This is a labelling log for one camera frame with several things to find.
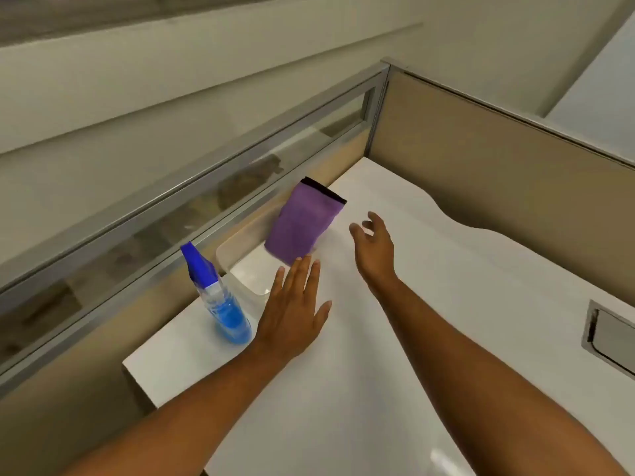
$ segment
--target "white desk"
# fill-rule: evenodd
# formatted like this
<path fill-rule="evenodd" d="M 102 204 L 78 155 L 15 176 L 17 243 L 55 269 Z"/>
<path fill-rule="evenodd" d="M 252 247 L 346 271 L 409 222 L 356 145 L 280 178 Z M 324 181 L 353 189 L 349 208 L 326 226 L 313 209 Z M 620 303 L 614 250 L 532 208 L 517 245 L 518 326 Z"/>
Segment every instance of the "white desk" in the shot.
<path fill-rule="evenodd" d="M 580 346 L 590 299 L 630 320 L 635 309 L 500 234 L 457 224 L 424 191 L 368 159 L 331 188 L 349 201 L 318 249 L 318 297 L 333 300 L 331 317 L 236 424 L 209 474 L 425 475 L 433 448 L 463 464 L 355 269 L 348 225 L 368 210 L 385 219 L 397 273 L 413 290 L 635 472 L 635 381 Z M 124 366 L 160 406 L 238 350 L 195 301 Z"/>

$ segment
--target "glass panel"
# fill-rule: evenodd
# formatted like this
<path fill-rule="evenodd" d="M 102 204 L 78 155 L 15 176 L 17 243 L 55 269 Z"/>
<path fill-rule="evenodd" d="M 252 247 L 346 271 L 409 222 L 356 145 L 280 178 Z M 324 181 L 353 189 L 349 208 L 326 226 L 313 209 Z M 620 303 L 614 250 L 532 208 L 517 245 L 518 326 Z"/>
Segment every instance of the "glass panel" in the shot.
<path fill-rule="evenodd" d="M 0 0 L 0 44 L 259 0 Z"/>
<path fill-rule="evenodd" d="M 364 97 L 354 99 L 281 143 L 207 192 L 189 200 L 70 276 L 0 316 L 0 368 L 10 366 L 75 322 L 179 244 L 242 199 L 285 173 L 363 120 Z"/>

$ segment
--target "black towel edge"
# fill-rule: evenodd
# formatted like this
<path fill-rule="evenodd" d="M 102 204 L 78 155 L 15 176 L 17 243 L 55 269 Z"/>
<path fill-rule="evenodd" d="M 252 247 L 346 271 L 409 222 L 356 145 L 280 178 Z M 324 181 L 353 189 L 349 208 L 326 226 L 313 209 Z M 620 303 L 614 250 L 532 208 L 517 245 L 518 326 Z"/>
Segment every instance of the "black towel edge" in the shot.
<path fill-rule="evenodd" d="M 330 190 L 329 188 L 327 188 L 324 185 L 322 185 L 320 182 L 318 182 L 316 180 L 313 180 L 310 177 L 303 178 L 300 181 L 300 183 L 304 183 L 305 185 L 308 185 L 309 187 L 313 187 L 315 190 L 318 190 L 318 191 L 322 192 L 327 197 L 330 197 L 331 199 L 338 201 L 343 206 L 346 205 L 346 200 L 345 199 L 341 198 L 334 191 Z"/>

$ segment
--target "microfiber towel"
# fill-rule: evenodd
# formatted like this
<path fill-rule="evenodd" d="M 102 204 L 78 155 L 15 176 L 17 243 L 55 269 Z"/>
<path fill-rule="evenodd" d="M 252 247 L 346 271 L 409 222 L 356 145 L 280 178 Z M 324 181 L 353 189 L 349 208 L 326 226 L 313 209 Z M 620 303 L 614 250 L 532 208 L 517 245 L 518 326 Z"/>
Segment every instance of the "microfiber towel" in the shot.
<path fill-rule="evenodd" d="M 282 207 L 265 249 L 285 264 L 293 264 L 295 258 L 311 252 L 344 204 L 346 200 L 335 192 L 305 177 Z"/>

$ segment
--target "spray bottle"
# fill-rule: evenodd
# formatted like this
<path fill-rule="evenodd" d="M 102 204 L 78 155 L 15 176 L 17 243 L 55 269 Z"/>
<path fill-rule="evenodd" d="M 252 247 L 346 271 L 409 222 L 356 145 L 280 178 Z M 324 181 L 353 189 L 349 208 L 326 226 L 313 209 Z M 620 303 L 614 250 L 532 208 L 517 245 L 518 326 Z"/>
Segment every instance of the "spray bottle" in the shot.
<path fill-rule="evenodd" d="M 213 264 L 196 250 L 192 242 L 181 246 L 181 252 L 186 258 L 190 279 L 223 335 L 234 344 L 247 344 L 251 340 L 249 320 L 244 316 L 234 295 L 218 278 Z"/>

